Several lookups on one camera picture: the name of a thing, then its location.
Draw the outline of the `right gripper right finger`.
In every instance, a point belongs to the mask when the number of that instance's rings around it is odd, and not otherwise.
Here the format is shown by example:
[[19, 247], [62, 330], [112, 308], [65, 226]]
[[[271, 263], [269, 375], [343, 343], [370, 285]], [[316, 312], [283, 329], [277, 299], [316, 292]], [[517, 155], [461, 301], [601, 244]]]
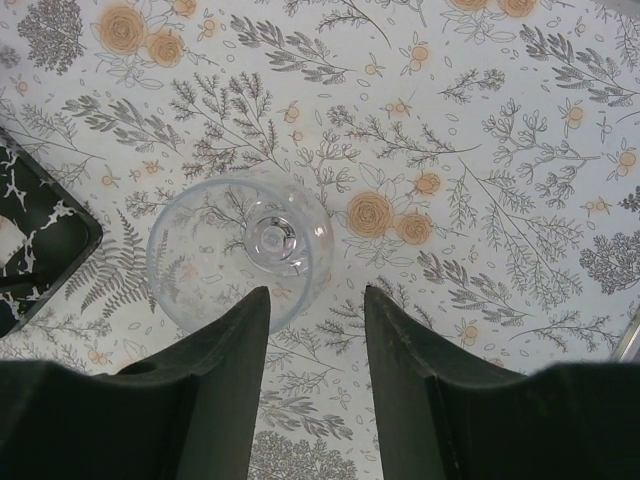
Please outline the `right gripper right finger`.
[[635, 479], [639, 368], [557, 363], [522, 375], [474, 356], [364, 294], [387, 479]]

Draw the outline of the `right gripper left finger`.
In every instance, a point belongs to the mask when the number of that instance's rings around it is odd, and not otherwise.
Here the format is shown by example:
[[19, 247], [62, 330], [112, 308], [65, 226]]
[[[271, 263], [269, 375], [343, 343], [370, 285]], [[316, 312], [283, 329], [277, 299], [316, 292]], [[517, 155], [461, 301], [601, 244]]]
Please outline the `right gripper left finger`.
[[115, 374], [1, 365], [5, 479], [244, 479], [269, 335], [253, 289], [219, 319]]

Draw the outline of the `floral table mat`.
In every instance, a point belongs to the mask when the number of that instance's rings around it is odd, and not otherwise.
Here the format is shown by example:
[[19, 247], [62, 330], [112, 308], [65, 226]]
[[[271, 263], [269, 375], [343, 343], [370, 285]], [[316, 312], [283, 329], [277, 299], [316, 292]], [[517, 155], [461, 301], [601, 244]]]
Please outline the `floral table mat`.
[[383, 477], [368, 285], [521, 373], [608, 360], [639, 307], [639, 23], [592, 1], [5, 1], [1, 124], [104, 231], [6, 360], [113, 373], [179, 340], [145, 247], [192, 185], [267, 167], [325, 208], [253, 479]]

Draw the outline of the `gold black wine glass rack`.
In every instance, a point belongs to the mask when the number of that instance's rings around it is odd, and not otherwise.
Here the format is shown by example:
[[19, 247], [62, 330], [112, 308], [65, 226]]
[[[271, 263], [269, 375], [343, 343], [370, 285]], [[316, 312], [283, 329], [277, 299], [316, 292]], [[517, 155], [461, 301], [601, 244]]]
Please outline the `gold black wine glass rack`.
[[99, 222], [6, 131], [1, 216], [25, 240], [1, 267], [1, 335], [24, 327], [100, 245]]

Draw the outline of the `clear wine glass front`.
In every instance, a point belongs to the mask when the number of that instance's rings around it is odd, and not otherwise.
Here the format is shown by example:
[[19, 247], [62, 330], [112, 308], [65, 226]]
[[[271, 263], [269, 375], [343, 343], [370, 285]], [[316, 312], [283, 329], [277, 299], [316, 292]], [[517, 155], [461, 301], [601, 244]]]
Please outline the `clear wine glass front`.
[[154, 299], [182, 330], [199, 330], [265, 287], [276, 333], [317, 299], [333, 258], [320, 200], [292, 178], [258, 169], [203, 181], [171, 200], [151, 228], [146, 267]]

